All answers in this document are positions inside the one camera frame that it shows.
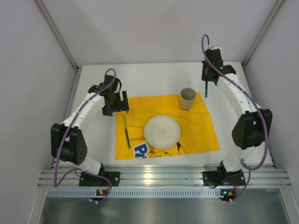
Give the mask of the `spoon with teal handle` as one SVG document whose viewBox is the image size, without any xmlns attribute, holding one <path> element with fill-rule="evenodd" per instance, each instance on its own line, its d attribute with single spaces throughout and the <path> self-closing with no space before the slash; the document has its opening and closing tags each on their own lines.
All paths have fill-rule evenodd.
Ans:
<svg viewBox="0 0 299 224">
<path fill-rule="evenodd" d="M 208 97 L 208 81 L 205 81 L 205 98 Z"/>
</svg>

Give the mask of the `beige cup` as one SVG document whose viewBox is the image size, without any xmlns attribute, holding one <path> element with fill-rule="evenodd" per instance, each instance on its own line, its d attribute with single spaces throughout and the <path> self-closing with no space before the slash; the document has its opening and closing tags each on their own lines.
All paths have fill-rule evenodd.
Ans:
<svg viewBox="0 0 299 224">
<path fill-rule="evenodd" d="M 196 91 L 192 88 L 184 88 L 180 92 L 180 108 L 188 111 L 196 98 Z"/>
</svg>

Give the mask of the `fork with teal handle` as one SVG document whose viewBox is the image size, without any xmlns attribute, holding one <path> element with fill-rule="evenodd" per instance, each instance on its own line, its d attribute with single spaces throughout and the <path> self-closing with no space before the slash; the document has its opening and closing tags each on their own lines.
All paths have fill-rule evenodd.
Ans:
<svg viewBox="0 0 299 224">
<path fill-rule="evenodd" d="M 130 149 L 131 145 L 130 145 L 130 141 L 129 141 L 129 135 L 128 135 L 126 118 L 125 118 L 124 114 L 122 114 L 122 113 L 121 113 L 121 116 L 122 116 L 123 121 L 124 121 L 124 130 L 125 130 L 127 145 L 128 145 L 128 148 Z"/>
</svg>

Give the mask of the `yellow cartoon cloth placemat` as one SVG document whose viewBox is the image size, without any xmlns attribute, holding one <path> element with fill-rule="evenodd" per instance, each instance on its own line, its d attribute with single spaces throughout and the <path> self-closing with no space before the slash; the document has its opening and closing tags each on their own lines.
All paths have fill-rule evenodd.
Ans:
<svg viewBox="0 0 299 224">
<path fill-rule="evenodd" d="M 195 101 L 188 111 L 180 108 L 180 96 L 177 94 L 132 97 L 128 99 L 130 110 L 116 114 L 116 159 L 132 160 L 199 154 L 220 149 L 211 116 L 205 103 L 197 93 Z M 128 148 L 124 130 L 124 114 L 131 148 Z M 144 137 L 147 121 L 158 115 L 174 118 L 180 128 L 179 141 L 171 148 L 157 149 Z"/>
</svg>

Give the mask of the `cream round plate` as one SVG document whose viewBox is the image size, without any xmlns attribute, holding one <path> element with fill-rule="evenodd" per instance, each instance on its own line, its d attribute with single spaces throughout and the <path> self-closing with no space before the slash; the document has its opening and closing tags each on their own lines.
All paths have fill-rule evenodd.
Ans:
<svg viewBox="0 0 299 224">
<path fill-rule="evenodd" d="M 181 128 L 174 118 L 158 115 L 147 121 L 143 133 L 145 140 L 154 148 L 168 149 L 179 141 Z"/>
</svg>

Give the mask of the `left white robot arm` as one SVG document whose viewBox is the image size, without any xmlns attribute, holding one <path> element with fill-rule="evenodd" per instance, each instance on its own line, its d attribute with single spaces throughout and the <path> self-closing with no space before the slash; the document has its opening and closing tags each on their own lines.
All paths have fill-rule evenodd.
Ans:
<svg viewBox="0 0 299 224">
<path fill-rule="evenodd" d="M 104 75 L 104 81 L 89 88 L 78 108 L 61 124 L 50 130 L 51 155 L 58 161 L 74 164 L 78 169 L 93 175 L 104 175 L 102 163 L 91 156 L 83 136 L 86 128 L 98 114 L 112 116 L 115 112 L 128 112 L 126 91 L 121 91 L 121 81 L 116 75 Z"/>
</svg>

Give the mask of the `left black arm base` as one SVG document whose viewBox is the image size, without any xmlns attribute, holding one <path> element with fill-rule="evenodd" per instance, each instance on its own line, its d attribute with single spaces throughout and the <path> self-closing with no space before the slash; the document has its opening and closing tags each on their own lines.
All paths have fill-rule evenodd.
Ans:
<svg viewBox="0 0 299 224">
<path fill-rule="evenodd" d="M 80 187 L 118 187 L 120 183 L 120 172 L 106 171 L 102 165 L 97 175 L 88 174 L 86 171 L 80 173 Z"/>
</svg>

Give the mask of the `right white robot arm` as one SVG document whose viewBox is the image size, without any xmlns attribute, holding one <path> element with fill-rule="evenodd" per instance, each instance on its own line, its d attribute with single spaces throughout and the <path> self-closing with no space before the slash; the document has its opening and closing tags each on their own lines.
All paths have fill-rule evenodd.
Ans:
<svg viewBox="0 0 299 224">
<path fill-rule="evenodd" d="M 205 185 L 232 185 L 233 182 L 244 185 L 242 164 L 269 135 L 272 112 L 262 109 L 246 96 L 233 66 L 224 65 L 220 47 L 208 47 L 204 52 L 206 56 L 202 62 L 201 79 L 205 83 L 215 84 L 225 95 L 238 118 L 231 134 L 231 150 L 216 171 L 204 173 L 204 182 Z"/>
</svg>

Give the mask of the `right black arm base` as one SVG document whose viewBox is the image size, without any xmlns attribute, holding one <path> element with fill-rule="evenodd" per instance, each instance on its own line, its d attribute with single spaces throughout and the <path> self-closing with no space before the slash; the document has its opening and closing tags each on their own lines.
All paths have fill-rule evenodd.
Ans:
<svg viewBox="0 0 299 224">
<path fill-rule="evenodd" d="M 215 171 L 204 171 L 202 173 L 204 186 L 216 188 L 218 186 L 245 186 L 246 181 L 241 169 L 238 171 L 227 171 L 223 161 Z"/>
</svg>

